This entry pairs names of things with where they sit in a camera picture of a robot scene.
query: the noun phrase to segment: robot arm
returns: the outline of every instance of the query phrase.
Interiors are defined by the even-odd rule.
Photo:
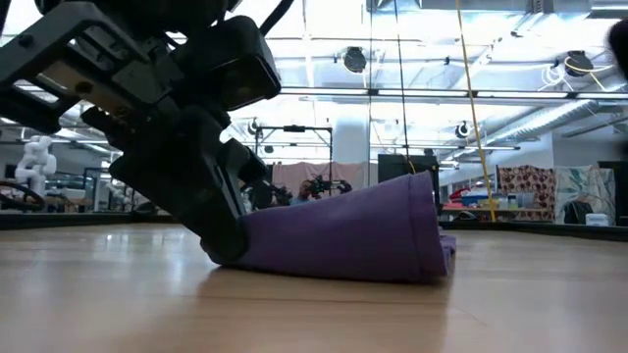
[[[219,137],[228,111],[281,91],[264,35],[292,1],[281,0],[261,29],[242,16],[220,21],[223,0],[37,1],[44,17],[0,48],[0,115],[54,133],[68,109],[92,103],[82,120],[124,152],[112,177],[196,232],[215,262],[236,261],[248,246],[237,181],[266,169]],[[17,89],[19,79],[58,100]]]

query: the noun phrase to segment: metal frame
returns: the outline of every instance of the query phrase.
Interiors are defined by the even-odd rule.
[[[318,135],[318,137],[321,139],[321,141],[323,141],[327,147],[330,149],[330,173],[329,173],[329,178],[330,181],[334,180],[333,177],[333,173],[332,173],[332,168],[333,168],[333,161],[334,161],[334,129],[331,127],[315,127],[315,126],[258,126],[257,129],[255,130],[255,149],[254,152],[255,154],[257,154],[258,150],[259,150],[259,146],[260,143],[263,143],[268,137],[270,137],[271,134],[273,134],[273,132],[277,131],[277,130],[283,130],[284,132],[294,132],[294,133],[303,133],[305,131],[314,131],[314,133],[316,133]],[[260,134],[263,130],[269,130],[270,133],[264,137],[264,139],[262,141],[259,140]],[[320,133],[318,133],[318,131],[326,131],[330,134],[330,142],[329,144],[327,143],[327,141],[325,141],[325,139],[323,138],[323,136],[320,135]]]

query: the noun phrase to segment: purple towel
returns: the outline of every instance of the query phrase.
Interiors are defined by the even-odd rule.
[[[244,268],[287,275],[417,282],[448,273],[455,238],[439,235],[430,175],[255,212]]]

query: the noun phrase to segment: ceiling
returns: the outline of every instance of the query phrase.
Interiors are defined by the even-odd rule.
[[[447,11],[420,10],[412,8],[413,0],[397,1],[397,16],[387,1],[378,1],[381,9],[375,12],[367,11],[365,0],[295,1],[267,36],[284,87],[468,89],[458,18],[451,4],[443,2],[448,4],[443,5],[448,7]],[[277,3],[278,0],[245,0],[235,15],[247,15],[261,25]],[[530,14],[515,6],[521,1],[505,3],[512,6],[500,11],[462,14],[473,89],[610,89],[610,86],[601,87],[596,79],[607,82],[617,76],[604,42],[608,29],[617,20],[588,18],[593,12]],[[14,1],[3,43],[38,18],[33,1]],[[171,33],[171,36],[184,41],[179,34]],[[342,63],[347,47],[361,48],[367,61],[362,74],[351,73]],[[562,63],[570,50],[586,53],[596,70],[600,69],[596,77],[572,77],[565,74],[563,66],[552,68],[556,60]],[[402,144],[399,138],[403,135],[404,119],[408,124],[408,140],[451,143],[454,127],[472,120],[469,105],[460,103],[466,101],[406,99],[404,102],[393,96],[373,99],[365,95],[346,99],[334,94],[280,95],[231,113],[234,124],[225,131],[224,137],[252,142],[254,137],[247,128],[253,119],[265,126],[334,126],[343,119],[358,117],[365,126],[371,122],[370,139],[374,144]],[[503,126],[540,105],[534,100],[478,103],[478,121],[487,128]],[[65,123],[68,126],[79,124],[79,114],[80,107],[73,108]],[[74,133],[85,139],[103,139],[95,130],[81,129]],[[280,142],[321,144],[301,147],[298,151],[293,147],[285,148],[291,148],[294,152],[288,154],[294,156],[319,158],[329,153],[325,146],[329,138],[314,133],[276,132],[267,139],[269,143],[273,141],[277,142],[277,147]]]

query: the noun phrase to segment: purple cloth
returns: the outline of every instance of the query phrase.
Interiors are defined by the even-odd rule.
[[[439,235],[430,175],[243,218],[244,268],[287,275],[417,282],[448,273],[455,238]]]

